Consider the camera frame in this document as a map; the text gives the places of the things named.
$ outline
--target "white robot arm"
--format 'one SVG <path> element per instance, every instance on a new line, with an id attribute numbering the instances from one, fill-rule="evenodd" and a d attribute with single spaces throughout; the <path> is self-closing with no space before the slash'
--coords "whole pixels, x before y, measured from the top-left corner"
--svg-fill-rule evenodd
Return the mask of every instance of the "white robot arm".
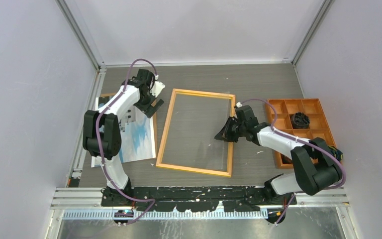
<path id="1" fill-rule="evenodd" d="M 102 130 L 100 136 L 104 147 L 104 164 L 107 174 L 119 189 L 125 189 L 129 181 L 128 176 L 123 170 L 121 161 L 112 160 L 113 158 L 119 159 L 119 150 L 122 142 L 119 130 L 119 119 L 123 118 L 131 106 L 137 107 L 150 118 L 163 104 L 163 101 L 159 100 L 155 106 L 152 106 L 152 103 L 156 100 L 164 87 L 165 85 L 163 83 L 155 79 L 153 73 L 140 69 L 137 76 L 128 81 L 128 85 L 122 97 L 115 101 L 123 91 L 123 84 L 116 95 L 103 107 L 100 107 L 98 111 L 87 111 L 84 115 L 83 148 L 89 151 L 92 156 L 101 160 L 96 132 L 94 130 L 96 118 L 103 109 L 115 101 L 104 113 L 104 116 L 100 120 L 99 127 L 104 125 L 104 130 Z M 108 178 L 107 186 L 115 189 Z"/>
<path id="2" fill-rule="evenodd" d="M 237 142 L 239 137 L 245 137 L 256 145 L 271 148 L 292 159 L 294 173 L 278 175 L 265 182 L 263 191 L 267 199 L 301 191 L 314 195 L 342 179 L 342 170 L 327 156 L 332 154 L 323 139 L 295 139 L 293 135 L 277 130 L 268 123 L 258 123 L 250 106 L 239 104 L 235 112 L 236 116 L 228 118 L 215 139 Z M 313 150 L 306 143 L 315 145 L 327 154 Z M 312 158 L 318 159 L 317 165 L 312 163 Z"/>

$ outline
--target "clear glass panel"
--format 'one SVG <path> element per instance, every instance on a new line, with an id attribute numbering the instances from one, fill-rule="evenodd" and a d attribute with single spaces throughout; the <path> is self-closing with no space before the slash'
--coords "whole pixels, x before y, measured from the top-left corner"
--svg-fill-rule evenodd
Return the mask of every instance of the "clear glass panel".
<path id="1" fill-rule="evenodd" d="M 336 208 L 289 208 L 277 227 L 260 219 L 154 220 L 117 227 L 113 221 L 63 220 L 59 239 L 258 238 L 343 239 Z"/>
<path id="2" fill-rule="evenodd" d="M 228 143 L 214 136 L 230 116 L 230 104 L 177 94 L 162 163 L 226 172 Z"/>

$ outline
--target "white enclosure wall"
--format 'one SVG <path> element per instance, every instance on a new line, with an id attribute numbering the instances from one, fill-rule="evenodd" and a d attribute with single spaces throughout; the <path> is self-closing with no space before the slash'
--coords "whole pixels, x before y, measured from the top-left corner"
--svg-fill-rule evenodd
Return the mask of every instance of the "white enclosure wall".
<path id="1" fill-rule="evenodd" d="M 154 63 L 290 61 L 323 0 L 67 2 L 92 36 L 95 55 L 114 65 L 138 57 Z"/>
<path id="2" fill-rule="evenodd" d="M 382 238 L 382 1 L 335 1 L 297 71 L 344 152 L 363 238 Z"/>
<path id="3" fill-rule="evenodd" d="M 0 0 L 0 238 L 44 236 L 95 77 L 54 0 Z"/>

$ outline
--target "orange tray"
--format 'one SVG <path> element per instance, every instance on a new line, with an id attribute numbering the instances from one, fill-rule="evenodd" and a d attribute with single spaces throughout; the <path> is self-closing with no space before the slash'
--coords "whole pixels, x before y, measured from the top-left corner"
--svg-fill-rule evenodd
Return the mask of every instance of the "orange tray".
<path id="1" fill-rule="evenodd" d="M 277 129 L 302 138 L 314 139 L 320 137 L 328 145 L 336 147 L 319 99 L 269 99 L 268 102 L 275 107 L 278 113 L 278 119 L 275 123 Z M 267 120 L 271 123 L 275 113 L 267 104 L 265 106 Z M 310 118 L 309 128 L 292 128 L 290 117 L 297 112 L 302 112 Z M 293 168 L 292 160 L 276 151 L 275 160 L 277 168 Z"/>

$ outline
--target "dark gray tabletop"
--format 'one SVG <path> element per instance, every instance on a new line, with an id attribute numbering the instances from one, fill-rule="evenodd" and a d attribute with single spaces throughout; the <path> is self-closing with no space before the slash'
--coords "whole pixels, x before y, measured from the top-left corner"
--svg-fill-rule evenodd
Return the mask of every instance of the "dark gray tabletop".
<path id="1" fill-rule="evenodd" d="M 237 102 L 250 98 L 303 97 L 291 64 L 164 66 L 158 67 L 157 70 L 159 80 L 166 85 L 159 96 L 165 103 L 157 111 L 158 144 L 162 137 L 173 88 L 235 94 Z M 126 72 L 127 68 L 109 68 L 103 82 L 102 93 L 117 92 L 125 79 Z M 131 75 L 134 76 L 136 72 L 137 69 L 134 69 Z M 259 122 L 267 120 L 264 105 L 259 102 L 249 104 Z M 202 122 L 205 118 L 210 118 L 210 114 L 199 115 L 195 112 L 195 115 L 201 117 Z M 216 130 L 220 130 L 222 126 L 219 125 Z M 173 144 L 181 147 L 181 141 Z M 291 169 L 275 167 L 271 149 L 256 146 L 245 139 L 234 145 L 231 178 L 161 169 L 156 168 L 155 164 L 155 159 L 149 159 L 124 163 L 123 166 L 133 186 L 263 185 L 266 180 L 278 174 L 292 172 Z M 88 155 L 80 187 L 105 186 L 106 181 L 101 169 L 90 168 L 90 165 L 91 158 Z"/>

